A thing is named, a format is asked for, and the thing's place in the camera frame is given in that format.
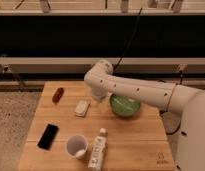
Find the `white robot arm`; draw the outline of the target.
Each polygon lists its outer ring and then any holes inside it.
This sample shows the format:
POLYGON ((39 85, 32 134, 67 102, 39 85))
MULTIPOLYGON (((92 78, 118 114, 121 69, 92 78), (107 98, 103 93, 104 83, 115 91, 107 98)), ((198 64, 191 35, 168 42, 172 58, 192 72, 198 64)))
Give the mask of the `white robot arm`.
POLYGON ((205 90, 174 83, 113 75, 113 66, 99 60, 84 76, 92 97, 101 101, 108 92, 181 114, 176 171, 205 171, 205 90))

